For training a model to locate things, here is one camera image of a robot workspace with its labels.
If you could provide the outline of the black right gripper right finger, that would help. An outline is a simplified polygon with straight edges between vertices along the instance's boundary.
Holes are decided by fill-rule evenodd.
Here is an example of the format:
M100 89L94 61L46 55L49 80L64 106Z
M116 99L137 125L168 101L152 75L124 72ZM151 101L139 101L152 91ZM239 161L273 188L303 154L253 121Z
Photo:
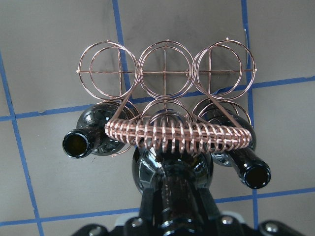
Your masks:
M198 187L197 193L200 198L199 210L203 219L219 218L221 213L208 188Z

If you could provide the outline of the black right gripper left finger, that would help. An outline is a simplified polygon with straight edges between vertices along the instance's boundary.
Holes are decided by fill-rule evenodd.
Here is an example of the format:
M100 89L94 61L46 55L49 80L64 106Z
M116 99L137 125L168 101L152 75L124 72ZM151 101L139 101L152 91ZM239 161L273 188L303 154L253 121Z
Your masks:
M153 186L145 187L142 192L142 200L139 217L146 221L154 221L160 204L160 191Z

